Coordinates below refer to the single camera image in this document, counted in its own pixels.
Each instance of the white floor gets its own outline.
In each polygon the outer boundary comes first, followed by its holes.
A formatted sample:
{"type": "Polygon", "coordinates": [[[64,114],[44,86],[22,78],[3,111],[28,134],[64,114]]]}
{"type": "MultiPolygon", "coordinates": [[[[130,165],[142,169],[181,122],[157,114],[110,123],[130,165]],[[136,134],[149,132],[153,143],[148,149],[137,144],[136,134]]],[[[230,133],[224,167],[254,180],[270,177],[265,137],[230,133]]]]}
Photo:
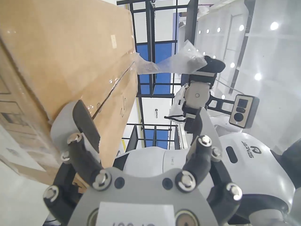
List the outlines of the white floor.
{"type": "Polygon", "coordinates": [[[42,198],[47,187],[20,177],[0,162],[1,225],[42,226],[49,214],[42,198]]]}

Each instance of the printed logo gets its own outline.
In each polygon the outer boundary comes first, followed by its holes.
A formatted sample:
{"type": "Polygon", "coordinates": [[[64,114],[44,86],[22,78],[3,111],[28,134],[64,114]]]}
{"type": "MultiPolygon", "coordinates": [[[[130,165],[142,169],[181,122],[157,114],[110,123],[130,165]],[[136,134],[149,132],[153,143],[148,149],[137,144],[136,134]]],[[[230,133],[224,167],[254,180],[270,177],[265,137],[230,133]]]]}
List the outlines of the printed logo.
{"type": "Polygon", "coordinates": [[[243,143],[244,147],[246,148],[246,151],[247,151],[247,153],[248,153],[248,155],[249,155],[250,158],[254,158],[253,153],[261,154],[261,151],[260,151],[260,149],[257,146],[250,146],[250,147],[248,147],[248,144],[246,144],[245,142],[242,142],[242,143],[243,143]]]}
{"type": "Polygon", "coordinates": [[[250,146],[250,148],[253,148],[253,153],[258,153],[258,154],[261,154],[261,151],[260,149],[257,147],[257,146],[250,146]]]}

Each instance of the brown cardboard box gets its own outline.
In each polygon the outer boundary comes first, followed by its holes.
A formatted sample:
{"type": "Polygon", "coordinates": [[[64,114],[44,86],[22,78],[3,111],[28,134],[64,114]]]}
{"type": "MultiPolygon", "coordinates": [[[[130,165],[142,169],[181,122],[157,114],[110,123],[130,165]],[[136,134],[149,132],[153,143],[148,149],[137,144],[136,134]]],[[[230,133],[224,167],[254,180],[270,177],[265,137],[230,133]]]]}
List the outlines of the brown cardboard box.
{"type": "Polygon", "coordinates": [[[132,34],[130,12],[100,0],[0,0],[0,124],[20,147],[10,140],[0,158],[50,184],[60,165],[51,123],[82,99],[112,166],[137,93],[132,34]]]}

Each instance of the plastic bag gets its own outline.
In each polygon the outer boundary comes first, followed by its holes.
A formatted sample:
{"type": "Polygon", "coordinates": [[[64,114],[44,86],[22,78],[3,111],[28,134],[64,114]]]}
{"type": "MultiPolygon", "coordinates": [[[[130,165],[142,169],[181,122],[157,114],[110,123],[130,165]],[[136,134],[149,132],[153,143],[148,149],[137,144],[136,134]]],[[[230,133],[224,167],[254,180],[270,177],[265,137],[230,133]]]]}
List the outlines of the plastic bag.
{"type": "Polygon", "coordinates": [[[158,64],[144,60],[137,54],[135,59],[138,74],[181,73],[192,74],[206,66],[204,56],[190,43],[185,41],[179,52],[158,64]]]}

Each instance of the black metal frame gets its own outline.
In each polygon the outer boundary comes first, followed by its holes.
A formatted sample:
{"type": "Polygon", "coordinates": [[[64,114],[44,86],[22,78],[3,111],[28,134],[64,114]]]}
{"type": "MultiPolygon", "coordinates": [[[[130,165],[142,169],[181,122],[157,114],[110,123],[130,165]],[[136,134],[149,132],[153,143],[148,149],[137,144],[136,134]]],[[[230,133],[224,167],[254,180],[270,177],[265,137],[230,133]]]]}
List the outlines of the black metal frame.
{"type": "Polygon", "coordinates": [[[122,139],[124,140],[129,140],[129,143],[127,145],[127,149],[126,152],[131,151],[136,149],[137,144],[138,144],[138,140],[143,140],[144,141],[144,147],[146,147],[146,141],[147,140],[151,140],[153,141],[153,146],[156,146],[156,142],[157,141],[167,141],[169,143],[169,149],[170,149],[170,142],[174,142],[174,148],[175,149],[180,149],[180,138],[179,138],[179,134],[178,134],[178,125],[169,125],[169,124],[135,124],[135,123],[128,123],[127,125],[133,125],[133,130],[131,133],[130,138],[127,137],[123,137],[122,139]],[[138,132],[137,132],[137,126],[142,126],[143,129],[152,129],[152,128],[145,128],[145,126],[147,127],[154,127],[154,136],[152,139],[146,139],[145,135],[143,138],[139,138],[138,137],[138,132]],[[158,129],[157,127],[168,127],[168,129],[158,129]],[[174,131],[174,139],[171,140],[170,138],[167,140],[157,140],[157,130],[166,130],[166,131],[172,131],[171,127],[175,127],[175,131],[174,131]]]}
{"type": "MultiPolygon", "coordinates": [[[[135,49],[137,51],[137,45],[147,45],[148,49],[148,60],[155,63],[155,44],[164,44],[164,43],[174,43],[174,54],[177,52],[177,24],[178,24],[178,9],[179,8],[187,8],[187,19],[186,21],[189,23],[186,23],[185,26],[185,40],[190,40],[194,44],[194,38],[195,38],[195,29],[196,29],[196,23],[197,23],[197,13],[198,13],[198,0],[190,0],[187,5],[178,5],[178,0],[176,0],[175,6],[165,6],[165,7],[153,7],[153,4],[151,1],[154,0],[123,0],[123,1],[117,1],[117,5],[124,5],[129,4],[130,12],[132,15],[132,21],[133,21],[133,33],[134,33],[134,40],[135,40],[135,49]],[[133,9],[133,3],[138,2],[145,2],[145,9],[133,9]],[[175,40],[168,40],[168,41],[158,41],[155,42],[155,27],[154,27],[154,12],[157,10],[168,10],[168,9],[176,9],[176,18],[175,18],[175,40]],[[135,19],[134,19],[134,13],[146,13],[146,27],[147,27],[147,42],[143,43],[137,43],[136,40],[136,30],[135,30],[135,19]]],[[[153,98],[171,98],[173,103],[174,98],[174,85],[182,85],[181,83],[175,84],[174,83],[174,74],[173,74],[173,81],[172,83],[168,84],[162,84],[162,83],[156,83],[156,76],[155,74],[149,75],[149,83],[141,84],[140,78],[138,76],[138,92],[137,97],[139,100],[139,107],[140,107],[140,113],[141,113],[141,124],[142,124],[142,130],[143,135],[145,136],[145,123],[144,123],[144,116],[143,116],[143,106],[142,106],[142,97],[153,97],[153,98]],[[149,85],[150,87],[150,93],[149,94],[141,94],[141,85],[149,85]],[[154,89],[156,85],[172,85],[172,94],[154,94],[154,89]]]]}

